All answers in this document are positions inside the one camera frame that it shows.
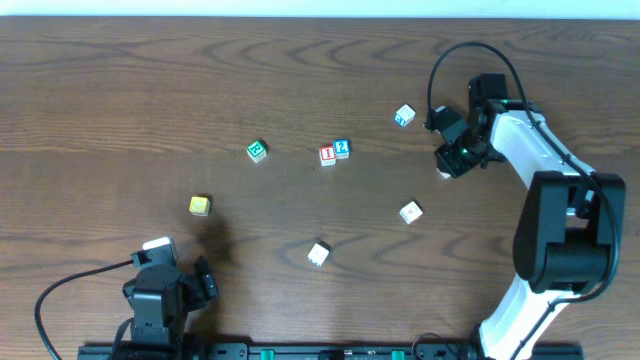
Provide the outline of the red letter A block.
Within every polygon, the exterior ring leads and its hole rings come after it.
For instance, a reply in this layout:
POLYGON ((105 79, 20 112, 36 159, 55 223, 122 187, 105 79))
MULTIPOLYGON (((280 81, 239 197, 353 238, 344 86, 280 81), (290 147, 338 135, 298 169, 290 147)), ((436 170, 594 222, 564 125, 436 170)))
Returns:
POLYGON ((439 169, 437 169, 437 170, 438 170, 439 174, 440 174, 444 179, 449 179, 449 178, 451 178, 451 175, 450 175, 449 173, 446 173, 446 172, 440 171, 439 169))

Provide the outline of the blue number 2 block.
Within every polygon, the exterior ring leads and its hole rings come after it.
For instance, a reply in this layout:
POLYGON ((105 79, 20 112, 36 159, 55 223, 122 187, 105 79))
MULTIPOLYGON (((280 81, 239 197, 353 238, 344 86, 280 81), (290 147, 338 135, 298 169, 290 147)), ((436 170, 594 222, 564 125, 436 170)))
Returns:
POLYGON ((347 159, 350 156, 351 148, 348 139, 335 140, 333 147, 337 159, 347 159))

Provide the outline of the red letter I block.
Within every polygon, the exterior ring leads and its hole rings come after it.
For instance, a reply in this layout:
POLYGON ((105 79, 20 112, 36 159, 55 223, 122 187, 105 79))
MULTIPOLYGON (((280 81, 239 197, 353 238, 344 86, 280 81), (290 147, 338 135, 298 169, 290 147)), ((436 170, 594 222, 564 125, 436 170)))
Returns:
POLYGON ((319 158, 322 166, 335 165, 337 156, 333 146, 322 146, 319 148, 319 158))

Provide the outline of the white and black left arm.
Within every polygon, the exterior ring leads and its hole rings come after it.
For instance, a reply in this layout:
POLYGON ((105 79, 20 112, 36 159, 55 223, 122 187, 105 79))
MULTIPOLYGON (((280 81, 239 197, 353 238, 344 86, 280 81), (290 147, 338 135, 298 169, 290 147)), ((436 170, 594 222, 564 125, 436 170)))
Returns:
POLYGON ((185 348, 183 338, 190 312, 218 296, 208 261, 200 256, 192 273, 183 273, 169 245, 140 250, 131 255, 138 269, 122 292, 133 310, 129 322, 131 341, 112 347, 114 359, 176 359, 185 348))

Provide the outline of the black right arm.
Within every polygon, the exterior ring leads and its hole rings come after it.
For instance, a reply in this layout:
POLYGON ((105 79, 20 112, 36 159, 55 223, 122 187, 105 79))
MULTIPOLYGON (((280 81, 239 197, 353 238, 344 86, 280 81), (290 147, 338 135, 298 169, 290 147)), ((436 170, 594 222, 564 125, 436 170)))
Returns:
POLYGON ((606 288, 617 269, 626 186, 573 154, 533 102, 509 96, 502 74, 468 83, 469 115, 441 106, 426 129, 444 143, 437 169, 458 178, 490 161, 509 163, 527 188, 515 231, 516 271, 493 314, 478 325, 468 359, 531 359, 534 345, 567 306, 606 288))

